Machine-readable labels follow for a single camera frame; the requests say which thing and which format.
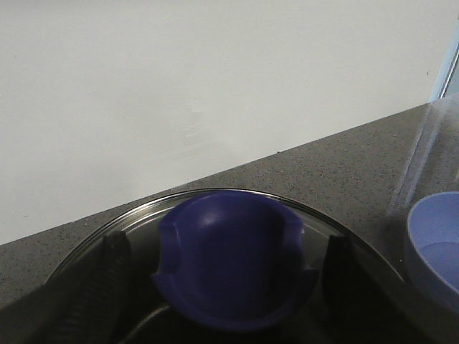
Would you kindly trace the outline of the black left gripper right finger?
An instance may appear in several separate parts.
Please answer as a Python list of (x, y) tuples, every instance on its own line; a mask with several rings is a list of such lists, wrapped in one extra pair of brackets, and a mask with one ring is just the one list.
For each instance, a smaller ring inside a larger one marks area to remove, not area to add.
[(458, 316), (405, 283), (390, 295), (357, 259), (346, 237), (331, 236), (323, 262), (326, 329), (335, 343), (457, 343)]

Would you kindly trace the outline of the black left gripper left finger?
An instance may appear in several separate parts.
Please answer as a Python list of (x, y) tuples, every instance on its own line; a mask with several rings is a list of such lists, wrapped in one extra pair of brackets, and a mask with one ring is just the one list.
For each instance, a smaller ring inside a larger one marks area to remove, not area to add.
[(1, 309), (2, 343), (109, 343), (128, 298), (131, 248), (105, 236), (94, 263), (76, 264)]

